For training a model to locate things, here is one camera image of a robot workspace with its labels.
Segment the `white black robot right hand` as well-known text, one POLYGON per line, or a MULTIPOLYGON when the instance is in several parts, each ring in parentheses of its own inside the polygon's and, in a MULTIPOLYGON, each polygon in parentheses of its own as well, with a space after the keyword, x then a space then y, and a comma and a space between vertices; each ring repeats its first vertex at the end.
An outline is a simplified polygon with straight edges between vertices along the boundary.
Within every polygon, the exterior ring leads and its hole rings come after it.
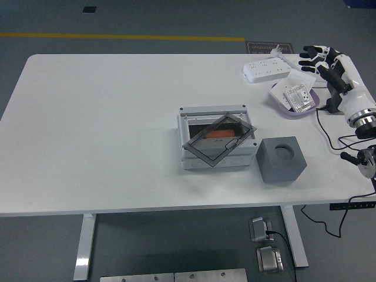
POLYGON ((375 102, 351 58, 331 47, 305 46, 298 64, 327 82, 329 113, 343 112, 348 123, 375 111, 375 102))

